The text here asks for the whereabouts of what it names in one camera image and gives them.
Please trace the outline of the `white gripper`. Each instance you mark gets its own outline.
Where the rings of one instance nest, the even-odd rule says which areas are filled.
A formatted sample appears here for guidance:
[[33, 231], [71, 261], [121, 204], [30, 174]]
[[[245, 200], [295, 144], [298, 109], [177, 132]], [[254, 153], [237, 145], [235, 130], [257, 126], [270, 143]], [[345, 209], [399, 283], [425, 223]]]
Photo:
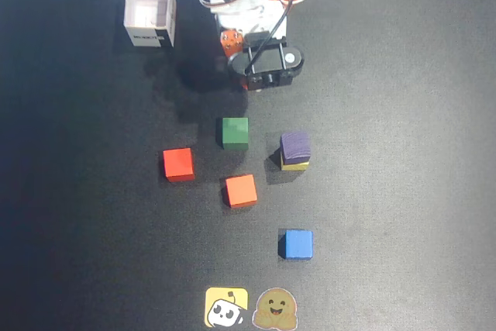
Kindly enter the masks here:
[[248, 0], [221, 3], [214, 7], [214, 18], [220, 43], [226, 57], [226, 70], [230, 81], [248, 91], [247, 83], [234, 70], [234, 57], [243, 51], [243, 35], [271, 32], [285, 7], [278, 0], [252, 3]]

